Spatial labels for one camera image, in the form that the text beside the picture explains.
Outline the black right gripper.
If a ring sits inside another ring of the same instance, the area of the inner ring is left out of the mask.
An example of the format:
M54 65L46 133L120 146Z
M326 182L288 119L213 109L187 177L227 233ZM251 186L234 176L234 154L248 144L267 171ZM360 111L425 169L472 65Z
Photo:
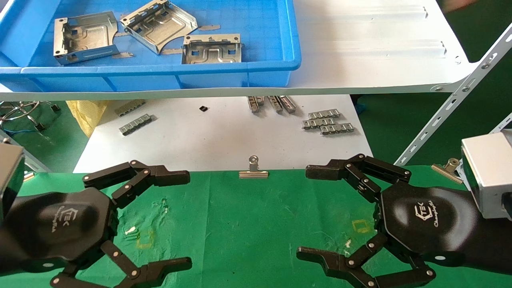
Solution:
M382 160L357 154L306 166L306 178L345 180L368 202L379 202L382 232L349 257L329 250L300 246L297 258L320 264L327 277L355 288L417 288L436 278L425 261L441 266L471 266L478 258L476 228L479 211L468 191L416 187L411 172ZM393 184L382 188L370 177ZM363 265L385 248L410 270L373 277Z

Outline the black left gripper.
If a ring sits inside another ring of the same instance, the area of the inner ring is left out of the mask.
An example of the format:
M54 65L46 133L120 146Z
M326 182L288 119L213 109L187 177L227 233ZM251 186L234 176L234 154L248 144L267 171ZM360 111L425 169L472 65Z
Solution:
M76 278L106 255L125 274L115 288L156 288L168 274L192 268L190 257L135 264L113 244L119 224L116 208L125 208L152 186L190 183L190 172L137 160L83 177L85 190L48 192L16 198L8 211L8 274L45 273L64 268L53 288L104 288ZM110 197L99 191L122 184Z

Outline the blurred person hand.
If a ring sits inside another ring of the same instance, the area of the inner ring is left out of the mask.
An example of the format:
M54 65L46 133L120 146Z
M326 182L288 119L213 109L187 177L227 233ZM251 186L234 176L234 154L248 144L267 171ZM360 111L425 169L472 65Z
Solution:
M448 13L469 6L474 2L477 2L477 0L443 0L441 10Z

